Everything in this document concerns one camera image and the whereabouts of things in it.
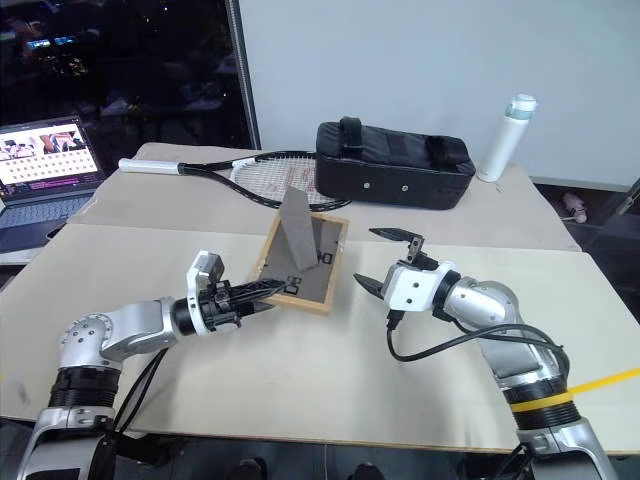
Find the yellow tape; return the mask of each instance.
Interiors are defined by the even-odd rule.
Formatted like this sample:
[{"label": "yellow tape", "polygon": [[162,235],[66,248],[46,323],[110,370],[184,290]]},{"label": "yellow tape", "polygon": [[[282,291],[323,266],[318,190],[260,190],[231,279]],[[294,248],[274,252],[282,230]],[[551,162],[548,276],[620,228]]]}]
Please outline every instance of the yellow tape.
[{"label": "yellow tape", "polygon": [[528,412],[530,410],[538,410],[540,408],[553,407],[561,403],[567,403],[573,400],[573,395],[569,392],[552,395],[550,397],[539,398],[538,400],[529,400],[528,402],[520,402],[509,405],[513,413]]},{"label": "yellow tape", "polygon": [[569,392],[575,394],[588,392],[589,390],[594,390],[596,388],[606,387],[613,383],[623,382],[624,380],[629,380],[630,378],[636,377],[640,375],[640,368],[632,368],[631,370],[627,370],[626,372],[616,373],[615,375],[610,375],[608,377],[601,378],[600,380],[594,380],[593,382],[587,382],[582,385],[578,385],[577,387],[571,387]]}]

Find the laptop screen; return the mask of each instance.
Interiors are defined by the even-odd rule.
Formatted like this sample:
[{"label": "laptop screen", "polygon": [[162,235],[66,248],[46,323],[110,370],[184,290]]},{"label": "laptop screen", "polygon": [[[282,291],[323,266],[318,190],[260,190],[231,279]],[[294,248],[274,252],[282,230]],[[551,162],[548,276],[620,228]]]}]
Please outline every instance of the laptop screen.
[{"label": "laptop screen", "polygon": [[3,201],[96,188],[105,176],[75,117],[0,129]]}]

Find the wooden frame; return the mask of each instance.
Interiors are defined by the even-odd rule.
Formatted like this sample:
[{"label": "wooden frame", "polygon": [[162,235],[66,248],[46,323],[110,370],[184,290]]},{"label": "wooden frame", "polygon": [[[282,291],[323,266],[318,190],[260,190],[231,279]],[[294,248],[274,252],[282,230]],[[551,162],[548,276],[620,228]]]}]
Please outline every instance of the wooden frame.
[{"label": "wooden frame", "polygon": [[[331,223],[339,223],[342,225],[340,230],[340,237],[338,238],[338,248],[336,249],[335,260],[333,262],[333,266],[331,269],[331,275],[329,276],[329,284],[327,287],[327,293],[324,297],[324,302],[313,302],[311,300],[305,300],[302,298],[295,298],[289,295],[275,294],[269,297],[266,300],[262,300],[265,303],[269,303],[271,305],[278,305],[281,307],[293,307],[299,308],[301,310],[305,310],[307,312],[319,313],[322,315],[328,315],[331,311],[331,306],[333,305],[333,297],[335,294],[336,286],[338,283],[338,274],[340,272],[340,266],[342,265],[342,255],[344,252],[344,245],[347,238],[347,228],[349,225],[349,220],[340,217],[334,217],[332,215],[326,215],[322,213],[312,213],[312,217],[320,218],[325,222]],[[263,265],[265,264],[267,254],[271,249],[271,244],[273,243],[273,239],[278,231],[278,227],[280,226],[280,214],[277,213],[273,224],[271,225],[271,229],[267,234],[267,239],[264,242],[264,246],[260,251],[260,256],[258,257],[258,262],[251,273],[251,280],[257,280],[260,278],[260,274],[262,273]]]}]

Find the tennis racket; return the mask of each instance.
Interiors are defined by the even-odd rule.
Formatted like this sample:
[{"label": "tennis racket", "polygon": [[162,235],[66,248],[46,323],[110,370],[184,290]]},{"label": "tennis racket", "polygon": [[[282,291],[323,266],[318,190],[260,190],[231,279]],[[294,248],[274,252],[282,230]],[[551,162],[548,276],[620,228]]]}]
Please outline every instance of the tennis racket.
[{"label": "tennis racket", "polygon": [[[209,178],[232,188],[256,203],[279,208],[287,187],[304,191],[313,212],[344,207],[348,200],[337,200],[319,193],[315,187],[316,156],[313,152],[287,150],[253,157],[207,164],[164,161],[138,161],[123,158],[123,172],[194,175]],[[231,169],[229,178],[217,172]]]}]

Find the laptop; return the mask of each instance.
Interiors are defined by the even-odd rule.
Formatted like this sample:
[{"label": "laptop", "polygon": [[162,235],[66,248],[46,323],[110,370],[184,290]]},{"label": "laptop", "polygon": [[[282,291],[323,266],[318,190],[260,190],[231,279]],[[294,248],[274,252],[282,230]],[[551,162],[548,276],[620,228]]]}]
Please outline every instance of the laptop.
[{"label": "laptop", "polygon": [[0,128],[0,253],[43,246],[104,179],[77,117]]}]

